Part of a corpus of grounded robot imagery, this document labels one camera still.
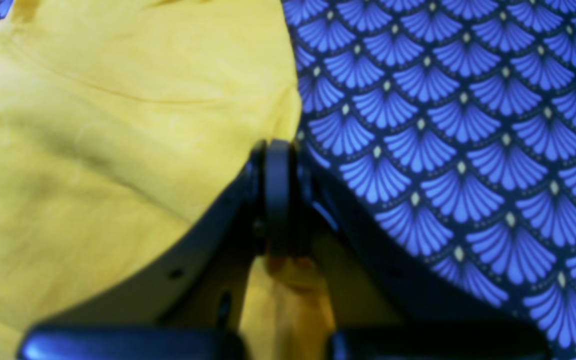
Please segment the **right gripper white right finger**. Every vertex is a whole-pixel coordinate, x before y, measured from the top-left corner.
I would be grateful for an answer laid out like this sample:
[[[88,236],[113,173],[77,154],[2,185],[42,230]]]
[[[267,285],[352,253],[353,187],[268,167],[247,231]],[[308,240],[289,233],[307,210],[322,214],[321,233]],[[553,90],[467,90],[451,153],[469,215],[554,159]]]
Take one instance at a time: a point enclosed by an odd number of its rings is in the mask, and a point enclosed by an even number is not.
[[[293,150],[294,248],[322,270],[341,330],[532,331],[395,244],[311,155]]]

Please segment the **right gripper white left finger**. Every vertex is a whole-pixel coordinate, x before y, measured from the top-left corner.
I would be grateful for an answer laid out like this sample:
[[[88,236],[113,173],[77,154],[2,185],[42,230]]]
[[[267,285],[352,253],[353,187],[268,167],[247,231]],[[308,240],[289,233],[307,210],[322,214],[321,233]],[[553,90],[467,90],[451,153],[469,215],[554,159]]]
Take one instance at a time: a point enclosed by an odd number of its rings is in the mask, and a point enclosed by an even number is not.
[[[233,329],[255,257],[288,253],[293,205],[293,145],[259,141],[233,182],[176,244],[45,325]]]

